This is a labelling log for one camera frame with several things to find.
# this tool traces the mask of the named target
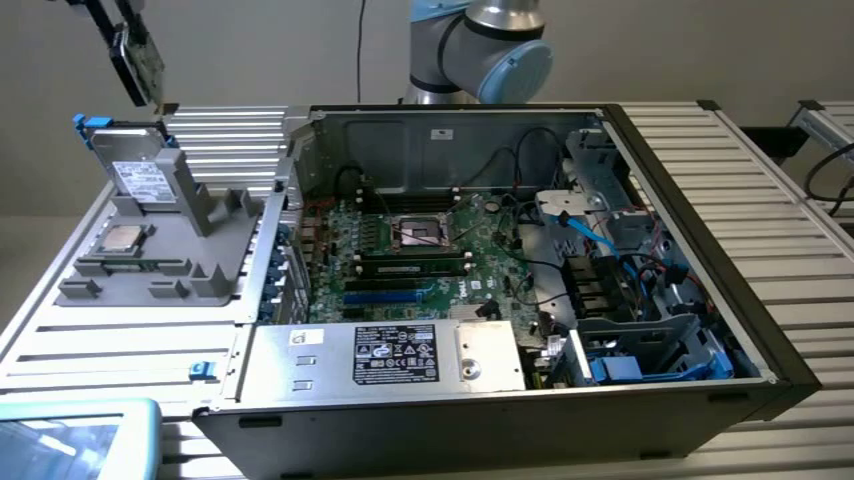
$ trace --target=motherboard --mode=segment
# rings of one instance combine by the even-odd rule
[[[310,323],[509,319],[518,343],[541,345],[527,265],[495,242],[511,230],[513,209],[501,202],[474,194],[442,211],[401,214],[351,201],[307,204]]]

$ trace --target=warning label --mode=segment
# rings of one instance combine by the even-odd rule
[[[172,203],[175,195],[154,162],[114,162],[128,193],[139,203]]]
[[[359,385],[439,381],[433,325],[357,327],[352,380]]]

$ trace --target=barcode label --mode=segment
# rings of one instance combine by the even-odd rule
[[[154,162],[114,162],[116,174],[139,203],[174,203],[175,194]]]

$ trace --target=green circuit board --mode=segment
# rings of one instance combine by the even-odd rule
[[[497,200],[478,195],[463,200],[449,212],[406,216],[414,221],[442,218],[447,238],[445,247],[403,245],[413,240],[401,234],[395,238],[393,223],[401,221],[395,215],[362,214],[355,205],[346,202],[310,210],[302,229],[312,287],[310,323],[471,318],[474,309],[494,299],[502,318],[513,323],[519,343],[539,345],[539,335],[529,334],[531,322],[538,318],[537,308],[519,303],[506,288],[505,277],[515,287],[527,275],[527,266],[510,258],[493,241],[499,225],[505,232],[510,231],[509,209],[497,213],[485,211],[485,203]],[[354,255],[393,256],[425,252],[471,252],[471,258],[466,260],[471,267],[467,274],[419,278],[419,302],[344,305],[344,285],[359,279]],[[518,297],[525,302],[535,301],[534,293],[525,288],[519,289]],[[346,312],[354,310],[359,311],[359,316],[346,316]]]

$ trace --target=gray wall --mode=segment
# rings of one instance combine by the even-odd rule
[[[104,182],[78,112],[144,118],[91,20],[64,2],[4,0],[0,214],[78,214]],[[543,0],[555,68],[537,100],[714,98],[743,123],[784,122],[796,100],[854,99],[850,0]],[[355,101],[357,0],[148,0],[184,104]],[[363,99],[407,79],[409,2],[369,0]]]

